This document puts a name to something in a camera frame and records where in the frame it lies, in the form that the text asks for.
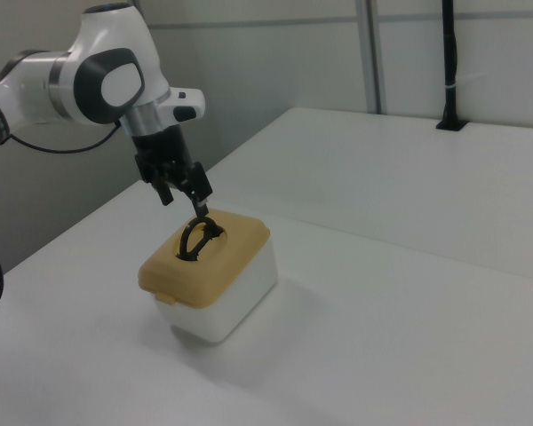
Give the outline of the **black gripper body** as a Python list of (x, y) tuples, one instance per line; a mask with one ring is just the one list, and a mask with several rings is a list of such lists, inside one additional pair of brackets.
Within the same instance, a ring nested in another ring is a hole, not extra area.
[(179, 125), (157, 133), (132, 138), (137, 153), (135, 160), (145, 183), (162, 178), (168, 183), (182, 183), (192, 165), (187, 144)]

